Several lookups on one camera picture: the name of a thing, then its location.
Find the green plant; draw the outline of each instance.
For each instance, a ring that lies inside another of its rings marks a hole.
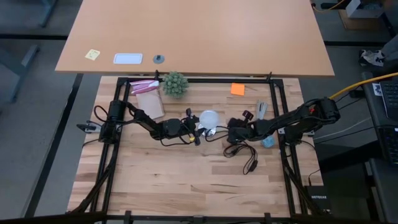
[[[183,97],[189,86],[187,78],[178,72],[170,72],[163,77],[163,81],[164,93],[174,98]]]

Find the small round object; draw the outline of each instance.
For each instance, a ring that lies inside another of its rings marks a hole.
[[[205,110],[199,116],[200,124],[206,129],[216,128],[219,121],[218,113],[213,110]]]
[[[264,146],[266,148],[270,148],[270,147],[274,146],[275,139],[273,136],[268,136],[261,141],[261,144],[262,144],[262,146]]]
[[[203,128],[203,125],[199,124],[198,129],[201,129],[201,128]],[[216,132],[217,132],[217,128],[206,129],[204,132],[202,132],[201,135],[203,135],[203,137],[206,137],[206,134],[207,134],[207,137],[209,138],[209,137],[213,137],[216,134]]]
[[[163,55],[155,55],[154,57],[154,63],[160,64],[164,62],[164,56]]]

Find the yellow sticky note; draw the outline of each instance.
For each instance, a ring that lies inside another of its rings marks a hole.
[[[231,94],[244,96],[244,85],[238,83],[232,83]]]
[[[100,55],[99,50],[89,50],[88,53],[86,54],[85,58],[88,58],[90,60],[95,60],[98,56]]]

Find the yellow cable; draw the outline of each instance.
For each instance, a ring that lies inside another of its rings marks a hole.
[[[324,13],[324,12],[327,12],[327,11],[329,11],[329,10],[332,10],[332,9],[336,8],[337,6],[339,6],[341,3],[345,2],[345,1],[346,1],[346,0],[342,0],[341,2],[335,4],[335,6],[329,8],[329,9],[327,9],[327,10],[324,10],[324,11],[319,11],[319,10],[316,9],[315,7],[312,7],[312,9],[315,10],[315,11],[317,11],[317,12]]]
[[[350,89],[353,89],[353,88],[355,88],[357,86],[360,86],[360,85],[363,85],[363,84],[367,84],[367,83],[370,83],[370,82],[374,82],[374,81],[377,81],[377,80],[382,80],[382,79],[385,79],[385,78],[397,76],[397,75],[398,75],[398,72],[395,72],[395,73],[392,73],[392,74],[383,75],[383,76],[376,77],[376,78],[370,78],[368,80],[364,80],[364,81],[352,84],[349,87],[346,87],[346,88],[338,91],[337,93],[333,94],[331,97],[329,97],[329,99],[332,100],[332,99],[336,98],[338,95],[340,95],[340,94],[342,94],[342,93],[344,93],[344,92],[346,92],[346,91],[348,91]]]

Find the light wood desk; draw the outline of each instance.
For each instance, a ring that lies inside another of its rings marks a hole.
[[[90,49],[101,54],[85,58]],[[115,65],[142,53],[140,65]],[[155,55],[164,55],[155,64]],[[309,0],[84,0],[58,72],[334,75]]]
[[[108,109],[116,80],[117,77],[101,79],[95,105]],[[245,85],[245,96],[231,95],[230,83],[191,83],[187,96],[181,100],[161,92],[165,110],[161,119],[184,118],[187,108],[197,116],[211,109],[219,112],[225,125],[231,117],[242,118],[244,110],[255,113],[257,100],[269,104],[264,118],[273,118],[269,85]],[[285,78],[284,85],[289,110],[294,110],[303,103],[299,81]],[[129,101],[137,105],[135,96],[130,96]],[[99,122],[94,116],[91,119]],[[129,119],[131,116],[126,113],[125,120]],[[96,138],[97,134],[88,134],[86,141]],[[303,140],[312,143],[308,137]],[[263,217],[264,212],[269,212],[272,217],[289,217],[279,146],[266,149],[259,141],[250,142],[258,151],[259,163],[254,172],[242,175],[249,151],[226,158],[223,149],[228,145],[226,139],[215,142],[202,139],[200,146],[163,147],[138,124],[123,127],[108,213],[123,215],[125,210],[131,210],[134,215]],[[77,207],[94,186],[102,148],[100,142],[83,148],[69,210]],[[308,184],[308,175],[319,169],[317,155],[311,146],[301,144],[297,146],[297,157],[303,183]],[[311,178],[312,184],[322,184],[319,172]],[[297,193],[292,188],[298,204]]]

